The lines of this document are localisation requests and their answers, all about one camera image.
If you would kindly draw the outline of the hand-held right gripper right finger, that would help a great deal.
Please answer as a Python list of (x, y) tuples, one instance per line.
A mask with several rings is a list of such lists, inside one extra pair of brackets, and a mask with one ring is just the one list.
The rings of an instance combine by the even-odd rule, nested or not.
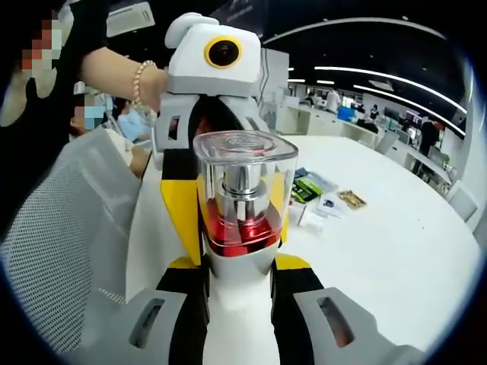
[(310, 264), (279, 253), (272, 264), (272, 324), (282, 364), (384, 364), (374, 316)]

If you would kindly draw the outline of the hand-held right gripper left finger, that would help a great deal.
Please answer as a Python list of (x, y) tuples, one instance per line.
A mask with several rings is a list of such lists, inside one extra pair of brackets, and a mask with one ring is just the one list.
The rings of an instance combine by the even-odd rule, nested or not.
[(171, 262), (157, 287), (144, 297), (129, 343), (152, 364), (202, 364), (210, 322), (208, 260)]

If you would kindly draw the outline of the person's left hand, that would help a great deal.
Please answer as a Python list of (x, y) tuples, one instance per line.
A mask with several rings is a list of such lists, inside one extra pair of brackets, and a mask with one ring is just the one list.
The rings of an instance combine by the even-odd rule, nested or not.
[(156, 113), (160, 112), (161, 96), (167, 90), (167, 71), (148, 66), (141, 75), (139, 94), (141, 104), (149, 106)]

